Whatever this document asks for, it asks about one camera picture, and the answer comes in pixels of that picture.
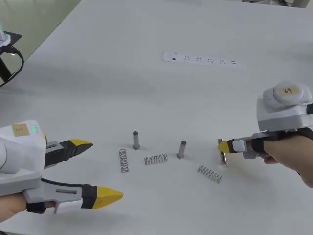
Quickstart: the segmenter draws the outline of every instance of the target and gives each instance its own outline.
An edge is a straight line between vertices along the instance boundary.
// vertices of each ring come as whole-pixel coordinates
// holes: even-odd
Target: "coil spring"
[[[154,155],[145,158],[145,165],[151,165],[154,163],[162,163],[167,161],[167,154]]]
[[[213,180],[216,183],[220,183],[222,180],[222,177],[218,175],[216,172],[210,170],[209,168],[200,165],[198,172],[202,173],[203,175],[207,176],[209,179]]]
[[[128,162],[127,162],[127,155],[126,155],[126,149],[120,149],[118,151],[119,154],[119,161],[121,165],[121,171],[122,173],[128,172]]]

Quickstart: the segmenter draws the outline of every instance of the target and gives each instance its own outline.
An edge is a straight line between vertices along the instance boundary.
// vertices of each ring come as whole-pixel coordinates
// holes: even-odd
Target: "metal pin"
[[[138,138],[138,132],[137,131],[133,132],[133,139],[134,139],[133,149],[139,150],[140,145],[139,145],[139,138]]]
[[[223,142],[223,139],[218,139],[217,142],[218,142],[218,144],[220,144],[220,143]],[[220,152],[220,158],[221,158],[221,164],[222,165],[227,165],[228,164],[225,153]]]
[[[182,142],[180,143],[179,151],[178,151],[178,153],[176,154],[176,157],[177,157],[178,159],[183,159],[183,158],[184,158],[184,151],[185,151],[185,148],[186,148],[186,144],[187,144],[186,141],[182,141]]]

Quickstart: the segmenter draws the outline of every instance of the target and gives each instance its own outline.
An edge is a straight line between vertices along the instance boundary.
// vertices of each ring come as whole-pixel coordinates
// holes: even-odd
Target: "floor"
[[[81,0],[0,0],[3,30],[22,35],[15,47],[28,58]],[[11,71],[17,56],[1,56]]]

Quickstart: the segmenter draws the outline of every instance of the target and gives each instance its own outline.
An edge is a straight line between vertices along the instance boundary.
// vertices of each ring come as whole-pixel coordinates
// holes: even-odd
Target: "human hand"
[[[26,210],[27,202],[21,193],[0,196],[0,223]],[[54,202],[46,202],[45,206],[54,207]]]
[[[266,164],[281,163],[295,170],[303,182],[313,188],[313,140],[305,136],[293,136],[280,141],[264,141],[264,151],[269,157]]]

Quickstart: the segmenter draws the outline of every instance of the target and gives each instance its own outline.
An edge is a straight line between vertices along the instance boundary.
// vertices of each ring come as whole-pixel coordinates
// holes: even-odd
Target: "socket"
[[[223,58],[216,58],[208,55],[188,55],[180,54],[176,52],[165,52],[163,53],[163,61],[174,62],[174,63],[188,63],[194,65],[205,65],[205,66],[217,66],[221,68],[235,68],[245,69],[243,63],[238,60],[228,60]]]

